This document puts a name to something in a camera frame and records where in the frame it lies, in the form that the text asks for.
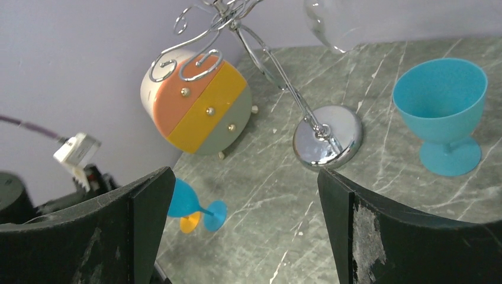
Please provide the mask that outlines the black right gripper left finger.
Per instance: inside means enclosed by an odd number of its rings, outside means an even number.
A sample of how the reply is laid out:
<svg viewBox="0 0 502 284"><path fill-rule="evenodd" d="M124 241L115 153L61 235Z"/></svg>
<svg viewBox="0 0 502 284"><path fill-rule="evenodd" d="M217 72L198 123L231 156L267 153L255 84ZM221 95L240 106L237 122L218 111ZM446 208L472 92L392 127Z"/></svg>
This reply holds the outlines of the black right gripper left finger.
<svg viewBox="0 0 502 284"><path fill-rule="evenodd" d="M24 224L1 224L2 283L169 283L156 262L170 167Z"/></svg>

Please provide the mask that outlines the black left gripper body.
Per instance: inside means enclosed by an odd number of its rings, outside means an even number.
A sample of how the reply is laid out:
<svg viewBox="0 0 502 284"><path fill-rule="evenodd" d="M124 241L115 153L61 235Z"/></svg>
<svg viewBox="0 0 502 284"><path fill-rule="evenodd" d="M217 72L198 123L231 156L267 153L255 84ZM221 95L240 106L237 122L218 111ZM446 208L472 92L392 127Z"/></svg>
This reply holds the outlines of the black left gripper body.
<svg viewBox="0 0 502 284"><path fill-rule="evenodd" d="M111 174L101 173L95 164L88 164L80 176L73 177L72 181L75 192L39 205L36 208L37 215L60 211L120 187Z"/></svg>

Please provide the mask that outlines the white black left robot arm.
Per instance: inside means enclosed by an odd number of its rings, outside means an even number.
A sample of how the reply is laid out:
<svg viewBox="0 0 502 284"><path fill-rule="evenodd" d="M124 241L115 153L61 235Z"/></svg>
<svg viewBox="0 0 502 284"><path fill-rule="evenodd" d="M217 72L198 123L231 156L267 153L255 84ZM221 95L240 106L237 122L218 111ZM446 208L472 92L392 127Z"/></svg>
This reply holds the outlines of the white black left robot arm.
<svg viewBox="0 0 502 284"><path fill-rule="evenodd" d="M34 206L22 179L14 173L1 172L1 224L24 224L119 188L109 173L101 173L94 164L87 165L84 173L91 187L89 191L73 178L76 192Z"/></svg>

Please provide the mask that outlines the blue plastic wine glass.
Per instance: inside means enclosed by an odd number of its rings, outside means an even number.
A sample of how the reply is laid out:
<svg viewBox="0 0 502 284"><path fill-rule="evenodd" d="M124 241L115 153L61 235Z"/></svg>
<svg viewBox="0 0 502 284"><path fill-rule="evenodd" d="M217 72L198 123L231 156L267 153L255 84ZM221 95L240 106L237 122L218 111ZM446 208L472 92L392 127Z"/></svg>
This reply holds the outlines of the blue plastic wine glass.
<svg viewBox="0 0 502 284"><path fill-rule="evenodd" d="M226 221L227 205L222 200L212 202L207 208L199 203L198 195L184 180L176 178L167 216L181 218L199 211L206 230L218 231Z"/></svg>

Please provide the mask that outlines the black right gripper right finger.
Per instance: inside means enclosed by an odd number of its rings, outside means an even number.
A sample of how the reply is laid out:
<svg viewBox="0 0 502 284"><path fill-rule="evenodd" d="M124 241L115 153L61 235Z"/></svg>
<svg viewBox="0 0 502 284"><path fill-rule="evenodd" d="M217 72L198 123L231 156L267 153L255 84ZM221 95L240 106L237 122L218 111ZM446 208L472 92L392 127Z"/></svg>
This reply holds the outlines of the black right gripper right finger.
<svg viewBox="0 0 502 284"><path fill-rule="evenodd" d="M317 184L340 283L501 282L501 221L428 214L333 170Z"/></svg>

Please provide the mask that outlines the clear wine glass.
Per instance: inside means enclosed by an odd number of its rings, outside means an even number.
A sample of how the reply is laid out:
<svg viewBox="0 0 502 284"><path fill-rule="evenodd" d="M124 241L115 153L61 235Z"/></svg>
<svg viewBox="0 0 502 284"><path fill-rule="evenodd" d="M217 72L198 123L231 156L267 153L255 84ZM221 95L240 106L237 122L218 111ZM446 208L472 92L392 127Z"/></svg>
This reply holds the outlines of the clear wine glass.
<svg viewBox="0 0 502 284"><path fill-rule="evenodd" d="M305 20L317 39L334 53L362 44L377 14L368 1L309 0L303 2Z"/></svg>

